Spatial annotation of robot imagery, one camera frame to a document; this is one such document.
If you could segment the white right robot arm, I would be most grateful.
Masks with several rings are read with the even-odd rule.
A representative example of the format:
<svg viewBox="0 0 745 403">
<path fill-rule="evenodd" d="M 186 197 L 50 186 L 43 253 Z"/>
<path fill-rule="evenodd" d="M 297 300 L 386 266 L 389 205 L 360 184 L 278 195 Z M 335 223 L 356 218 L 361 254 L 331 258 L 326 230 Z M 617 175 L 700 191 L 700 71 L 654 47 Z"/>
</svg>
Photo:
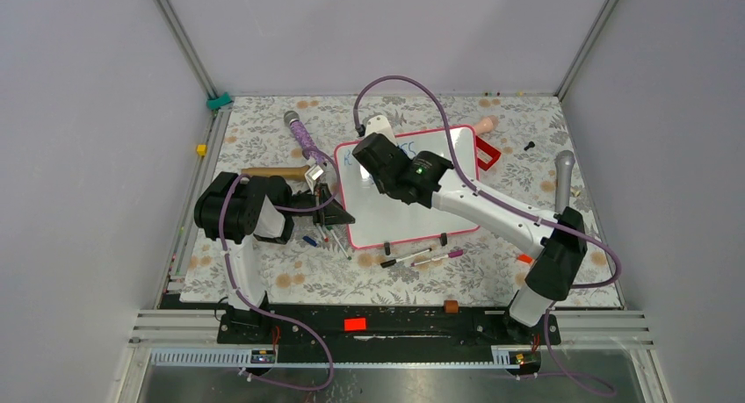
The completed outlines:
<svg viewBox="0 0 745 403">
<path fill-rule="evenodd" d="M 579 212 L 569 207 L 559 213 L 531 209 L 461 175 L 443 156 L 422 151 L 408 157 L 381 133 L 366 136 L 352 155 L 371 175 L 379 193 L 466 219 L 533 260 L 503 321 L 504 332 L 513 342 L 528 342 L 538 333 L 548 308 L 568 297 L 588 250 Z"/>
</svg>

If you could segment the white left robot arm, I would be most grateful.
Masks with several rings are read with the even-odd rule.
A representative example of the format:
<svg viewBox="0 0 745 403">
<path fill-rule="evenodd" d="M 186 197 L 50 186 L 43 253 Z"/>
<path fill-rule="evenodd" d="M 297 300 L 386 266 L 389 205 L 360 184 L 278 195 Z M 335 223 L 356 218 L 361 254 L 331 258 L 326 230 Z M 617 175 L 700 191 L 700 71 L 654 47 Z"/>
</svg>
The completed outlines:
<svg viewBox="0 0 745 403">
<path fill-rule="evenodd" d="M 331 196 L 327 184 L 294 192 L 282 176 L 249 176 L 222 171 L 206 187 L 194 207 L 196 226 L 221 245 L 229 259 L 222 263 L 228 279 L 227 314 L 221 322 L 238 326 L 251 342 L 272 331 L 267 287 L 260 277 L 256 241 L 287 244 L 295 217 L 309 217 L 317 226 L 356 222 Z"/>
</svg>

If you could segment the pink framed whiteboard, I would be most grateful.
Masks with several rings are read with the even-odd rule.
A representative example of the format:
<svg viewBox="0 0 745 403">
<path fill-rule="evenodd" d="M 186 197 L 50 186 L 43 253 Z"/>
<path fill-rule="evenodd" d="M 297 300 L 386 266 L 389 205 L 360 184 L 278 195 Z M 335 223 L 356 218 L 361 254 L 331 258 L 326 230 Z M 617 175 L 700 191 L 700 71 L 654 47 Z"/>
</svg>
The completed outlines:
<svg viewBox="0 0 745 403">
<path fill-rule="evenodd" d="M 460 167 L 478 180 L 476 133 L 471 126 L 451 128 L 454 150 Z M 450 159 L 444 128 L 396 135 L 401 150 L 409 158 L 418 152 L 430 151 Z M 441 234 L 464 234 L 477 230 L 473 222 L 419 204 L 406 205 L 380 194 L 371 176 L 352 156 L 358 141 L 336 146 L 334 157 L 339 168 L 339 192 L 344 209 L 355 218 L 348 225 L 350 243 L 355 249 L 383 247 L 393 244 L 437 239 Z"/>
</svg>

